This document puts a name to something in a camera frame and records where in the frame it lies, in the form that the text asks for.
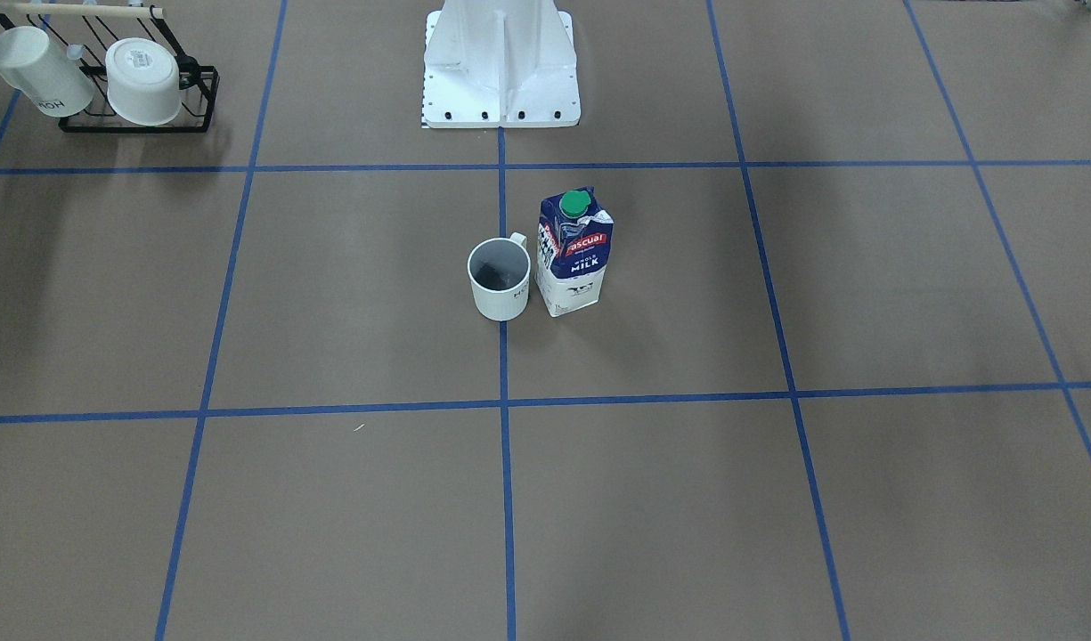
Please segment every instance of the dish rack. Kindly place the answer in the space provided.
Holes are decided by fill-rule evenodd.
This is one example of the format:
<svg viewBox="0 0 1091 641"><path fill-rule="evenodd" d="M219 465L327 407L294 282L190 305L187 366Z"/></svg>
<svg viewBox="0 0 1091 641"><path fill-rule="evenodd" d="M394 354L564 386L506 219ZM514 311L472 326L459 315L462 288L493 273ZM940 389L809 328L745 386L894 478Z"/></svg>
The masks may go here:
<svg viewBox="0 0 1091 641"><path fill-rule="evenodd" d="M0 25L2 28L14 28L15 23L8 15L25 17L33 26L44 28L72 51L80 55L79 65L97 88L94 100L85 109L71 117L58 119L58 128L70 134L203 134L212 125L212 114L216 108L216 89L220 85L220 74L214 65L203 65L196 58L188 55L185 48L177 39L169 24L166 23L166 11L155 4L143 8L141 2L131 2L128 8L98 4L95 0L84 0L81 4L55 4L47 2L2 2L0 1ZM75 22L80 17L88 29L88 36L101 47L101 57L91 45L72 44L58 32L51 21ZM177 60L180 72L179 89L182 90L182 111L171 122L158 126L134 124L123 119L109 106L106 98L106 68L103 58L106 49L122 37L113 32L106 22L137 28L137 36L158 38L168 45Z"/></svg>

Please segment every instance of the milk carton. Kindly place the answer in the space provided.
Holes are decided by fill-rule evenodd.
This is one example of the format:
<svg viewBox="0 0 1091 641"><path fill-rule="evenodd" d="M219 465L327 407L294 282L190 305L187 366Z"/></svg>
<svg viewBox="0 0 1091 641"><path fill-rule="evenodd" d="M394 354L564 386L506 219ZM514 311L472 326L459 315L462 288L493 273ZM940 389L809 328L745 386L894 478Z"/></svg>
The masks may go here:
<svg viewBox="0 0 1091 641"><path fill-rule="evenodd" d="M597 303L601 295L613 217L591 186L541 201L537 222L537 288L550 316Z"/></svg>

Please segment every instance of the grid line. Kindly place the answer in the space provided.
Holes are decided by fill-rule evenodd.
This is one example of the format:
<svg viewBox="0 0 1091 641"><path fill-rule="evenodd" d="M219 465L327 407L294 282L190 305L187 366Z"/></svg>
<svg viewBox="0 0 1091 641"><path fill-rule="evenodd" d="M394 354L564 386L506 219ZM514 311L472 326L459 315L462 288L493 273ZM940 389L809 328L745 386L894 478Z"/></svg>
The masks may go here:
<svg viewBox="0 0 1091 641"><path fill-rule="evenodd" d="M740 132L740 114L735 109L734 94L731 89L731 80L728 76L728 64L723 55L723 41L720 39L720 25L716 20L716 5L711 0L707 0L707 16L711 25L711 40L716 45L716 61L719 62L720 80L723 81L723 94L728 101L728 116L731 119L731 133L735 142L735 153L740 156L740 171L744 180L744 191L747 196L747 208L752 227L755 230L755 244L758 247L759 263L763 269L763 283L766 288L768 302L770 304L770 317L774 320L774 331L778 341L778 356L782 361L783 374L787 378L787 392L790 398L790 409L793 412L794 430L798 432L798 445L803 453L803 467L806 470L806 483L810 486L811 503L814 507L814 519L817 521L818 539L822 540L822 556L826 563L827 580L830 581L830 593L834 597L835 614L838 618L838 629L842 641L850 641L850 621L847 619L847 606L842 601L841 585L838 583L838 569L834 559L834 546L830 543L830 532L827 529L826 513L822 508L822 492L818 491L817 472L814 470L814 459L811 456L810 442L806 438L806 423L803 420L803 409L799 402L796 386L794 386L794 373L790 365L790 353L787 349L787 336L782 328L782 316L778 312L778 298L774 291L774 281L770 279L770 264L766 243L763 239L763 228L759 225L758 208L755 203L755 190L752 186L752 176L747 166L747 155L744 153L744 138Z"/></svg>
<svg viewBox="0 0 1091 641"><path fill-rule="evenodd" d="M236 229L232 231L232 245L228 253L228 266L225 269L224 289L220 291L220 306L216 312L216 328L212 334L212 344L208 348L208 365L204 386L201 392L201 414L197 416L196 426L192 431L192 447L190 459L185 472L185 486L182 489L182 500L177 515L177 528L173 532L173 543L169 555L169 566L166 571L166 584L161 595L161 608L157 614L157 632L155 641L164 641L166 628L169 624L169 609L172 605L173 585L177 580L177 568L182 554L182 543L185 540L185 525L188 521L188 508L192 501L192 484L196 480L197 462L201 456L201 443L204 438L204 425L206 425L206 412L208 401L212 398L212 385L216 377L216 359L220 353L220 337L224 336L225 319L228 315L228 301L232 292L232 279L236 276L236 258L240 252L240 237L244 232L244 217L248 215L249 199L252 195L252 180L255 176L256 158L260 156L260 141L264 136L264 117L268 109L268 98L272 96L273 78L276 76L276 60L279 57L279 41L284 36L284 19L288 13L288 0L280 0L279 15L276 17L276 29L273 35L272 52L268 59L268 74L264 78L264 94L260 98L260 113L256 114L255 131L252 134L252 152L249 156L249 169L244 172L244 186L240 192L240 209L236 215Z"/></svg>
<svg viewBox="0 0 1091 641"><path fill-rule="evenodd" d="M497 129L497 235L506 232L505 204L505 129ZM505 532L505 637L506 641L517 639L516 563L513 546L513 452L509 447L509 352L508 325L501 320L497 325L499 352L499 407L502 426L502 508Z"/></svg>
<svg viewBox="0 0 1091 641"><path fill-rule="evenodd" d="M1091 389L1091 382L1069 382L1070 389ZM1057 391L1058 382L998 383L998 385L970 386L899 386L899 388L841 388L841 389L798 389L798 398L858 398L872 396L947 396L961 394L1009 394L1026 391ZM572 396L507 398L505 404L513 407L562 407L562 406L646 406L672 404L672 402L732 402L732 401L780 401L790 398L790 390L711 392L711 394L663 394L635 396ZM269 406L269 407L220 407L207 410L123 410L81 411L60 414L3 414L0 425L23 425L23 423L70 423L100 421L163 421L171 419L231 419L248 416L302 416L311 414L365 414L375 411L434 411L434 410L485 410L499 409L501 398L476 400L436 400L401 402L365 402L365 404L337 406Z"/></svg>
<svg viewBox="0 0 1091 641"><path fill-rule="evenodd" d="M960 137L961 146L964 148L964 154L968 156L969 166L972 167L972 173L975 176L978 185L981 188L981 195L984 197L985 207L988 208L988 216L992 218L992 223L996 228L996 234L998 235L998 239L1000 239L1000 244L1002 247L1004 247L1005 255L1008 256L1008 263L1012 268L1012 275L1016 277L1016 282L1019 289L1021 289L1021 294L1024 295L1024 303L1029 309L1030 316L1032 316L1033 324L1036 326L1036 331L1040 334L1040 341L1043 343L1047 362L1050 362L1051 368L1053 368L1053 373L1055 374L1055 380L1059 383L1059 388L1064 394L1064 401L1067 402L1067 409L1069 409L1071 420L1075 422L1075 428L1079 433L1079 440L1083 442L1083 449L1087 450L1088 459L1091 461L1091 437L1090 434L1088 434L1088 427L1083 424L1083 418L1079 416L1079 409L1075 406L1075 398L1071 398L1071 390L1069 385L1067 385L1063 370L1059 366L1059 360L1055 356L1055 350L1053 349L1053 344L1051 344L1050 338L1047 338L1045 325L1043 324L1043 320L1041 320L1032 292L1029 290L1029 285L1027 285L1024 280L1024 274L1021 273L1021 264L1019 264L1019 261L1012 252L1012 246L1008 241L1004 223L1002 223L1000 216L997 215L996 204L993 203L992 195L988 193L988 185L985 183L984 176L981 172L980 162L978 162L975 155L972 153L972 146L969 145L968 136L964 134L964 128L961 125L961 120L957 116L957 107L952 106L952 98L949 97L948 89L945 88L945 82L940 77L940 70L937 68L937 61L933 58L932 50L928 49L928 41L926 40L926 36L924 36L924 29L921 28L921 23L916 17L916 13L913 12L912 3L910 0L902 0L902 3L904 4L904 11L909 13L910 21L913 23L913 32L916 33L916 37L920 40L921 49L923 49L924 57L926 57L926 61L928 62L928 69L933 72L933 78L936 81L937 89L940 90L940 97L944 98L949 118L952 119L952 126L956 128L957 136Z"/></svg>
<svg viewBox="0 0 1091 641"><path fill-rule="evenodd" d="M158 167L0 168L0 176L112 173L307 173L365 171L558 171L597 169L804 169L817 167L1091 167L1091 158L1035 159L793 159L793 161L637 161L637 162L398 162L398 164L243 164Z"/></svg>
<svg viewBox="0 0 1091 641"><path fill-rule="evenodd" d="M195 419L194 438L192 438L190 461L188 461L185 487L182 491L182 506L179 508L177 531L175 532L173 545L170 553L169 570L167 571L166 590L163 592L163 605L159 609L157 621L157 641L163 641L166 633L167 616L171 604L171 593L176 580L177 566L180 552L182 551L183 531L185 531L188 506L192 498L192 484L195 482L195 474L201 449L204 425L207 418L231 418L231 416L272 416L272 415L305 415L305 414L343 414L361 413L361 411L410 411L410 410L468 410L468 409L499 409L501 411L501 439L502 439L502 463L503 463L503 498L505 517L505 569L506 569L506 624L508 641L516 641L516 600L514 600L514 548L513 548L513 494L512 494L512 443L509 443L509 409L512 407L535 407L535 406L609 406L609 404L643 404L643 402L700 402L700 401L766 401L774 399L781 401L789 399L793 408L794 424L798 430L798 440L802 448L804 465L810 484L812 503L817 517L819 536L822 537L823 555L827 564L827 576L829 576L831 591L834 593L835 607L838 616L839 628L843 641L850 640L850 630L847 624L846 607L841 597L841 586L838 584L837 571L834 561L832 548L830 547L829 534L825 513L822 510L822 498L817 486L817 474L814 470L813 457L810 451L810 444L806 438L805 424L802 414L802 398L847 398L866 396L909 396L909 395L949 395L949 394L1002 394L1022 391L1063 391L1064 398L1069 404L1069 410L1079 435L1083 439L1088 453L1091 458L1091 442L1079 411L1076 409L1071 389L1091 389L1091 382L1067 382L1055 360L1053 346L1045 334L1045 328L1030 292L1027 291L1026 281L1022 279L1021 268L1015 258L1011 247L1006 239L1004 226L996 214L987 186L982 178L980 167L1058 167L1058 166L1084 166L1091 167L1091 158L1078 159L981 159L978 161L973 157L968 140L957 117L956 109L948 98L939 72L933 60L932 52L928 51L928 44L921 29L919 21L914 15L909 0L903 0L904 8L909 12L913 22L916 36L923 46L928 64L931 65L938 88L947 102L949 114L957 126L959 137L964 147L966 159L944 159L944 161L748 161L744 156L744 145L740 134L740 123L733 101L732 89L724 65L723 49L721 49L719 26L717 26L716 11L714 11L712 0L707 0L707 9L711 27L714 46L716 46L717 61L720 66L720 78L724 86L724 97L728 100L729 117L731 120L732 134L735 142L738 161L731 162L506 162L506 142L504 129L497 129L499 162L478 164L272 164L272 166L261 166L256 162L260 154L261 138L264 131L264 116L267 109L268 97L271 96L273 77L275 74L281 33L284 33L284 19L288 0L280 1L279 16L276 24L276 33L273 40L273 48L269 58L268 75L265 78L264 96L261 99L260 117L257 117L252 150L248 166L197 166L197 167L130 167L130 168L17 168L0 169L0 176L41 176L41 174L112 174L112 173L207 173L207 172L237 172L244 173L244 186L240 196L240 208L237 211L237 222L232 245L229 252L228 265L226 268L223 295L214 339L211 344L211 355L206 366L206 379L202 388L202 398L199 409L195 410L146 410L146 411L92 411L92 413L77 414L27 414L27 415L4 415L0 416L0 425L14 425L14 423L50 423L68 421L119 421L119 420L175 420ZM8 131L8 123L11 121L12 112L20 98L19 90L14 90L11 101L9 101L7 112L0 121L0 143ZM750 169L788 169L788 168L810 168L810 167L970 167L978 179L982 195L988 207L997 234L1000 237L1006 254L1014 269L1019 287L1029 304L1030 313L1036 324L1041 340L1045 344L1045 351L1053 365L1057 382L1036 383L1012 383L1012 385L984 385L984 386L902 386L902 388L859 388L859 389L798 389L793 378L789 353L786 343L783 324L778 301L774 292L774 281L770 279L768 252L759 225L758 211L755 203L754 190L750 181ZM499 174L499 230L501 235L506 234L506 173L507 171L548 171L548 170L631 170L631 169L739 169L742 180L744 180L745 197L750 207L750 216L755 231L756 244L763 269L764 285L768 291L770 312L772 312L774 326L780 358L786 374L787 390L760 391L760 392L730 392L730 394L685 394L685 395L647 395L647 396L602 396L602 397L556 397L556 398L509 398L508 394L508 353L507 353L507 325L500 324L500 398L478 399L465 401L431 401L431 402L383 402L383 404L350 404L350 406L288 406L288 407L242 407L242 409L211 409L211 391L216 376L216 359L219 354L220 337L223 337L225 320L227 317L228 303L231 292L232 279L236 273L236 258L240 250L240 238L243 234L244 216L249 206L252 182L255 173L265 172L364 172L364 171L497 171Z"/></svg>

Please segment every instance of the green cap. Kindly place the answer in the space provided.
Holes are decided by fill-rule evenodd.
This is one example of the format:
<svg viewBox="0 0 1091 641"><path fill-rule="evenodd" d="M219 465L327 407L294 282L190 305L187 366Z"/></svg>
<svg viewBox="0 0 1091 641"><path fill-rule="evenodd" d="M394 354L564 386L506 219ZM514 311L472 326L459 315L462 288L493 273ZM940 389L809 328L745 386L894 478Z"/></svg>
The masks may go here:
<svg viewBox="0 0 1091 641"><path fill-rule="evenodd" d="M580 218L589 209L591 202L594 198L589 197L589 192L583 190L565 192L561 196L561 210L570 218Z"/></svg>

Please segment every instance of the white mug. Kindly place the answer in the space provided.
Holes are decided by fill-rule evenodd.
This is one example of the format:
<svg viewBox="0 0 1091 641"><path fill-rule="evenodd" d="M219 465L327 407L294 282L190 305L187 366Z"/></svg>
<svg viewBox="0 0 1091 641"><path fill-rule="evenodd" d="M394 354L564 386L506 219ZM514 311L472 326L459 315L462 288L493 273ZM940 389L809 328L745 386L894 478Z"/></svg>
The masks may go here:
<svg viewBox="0 0 1091 641"><path fill-rule="evenodd" d="M94 84L41 28L0 33L0 76L45 114L76 114L94 98Z"/></svg>
<svg viewBox="0 0 1091 641"><path fill-rule="evenodd" d="M529 300L529 252L526 238L483 240L470 252L467 276L475 304L491 320L509 320L526 309Z"/></svg>
<svg viewBox="0 0 1091 641"><path fill-rule="evenodd" d="M106 97L123 119L157 126L182 110L177 60L168 49L143 37L127 37L106 49Z"/></svg>

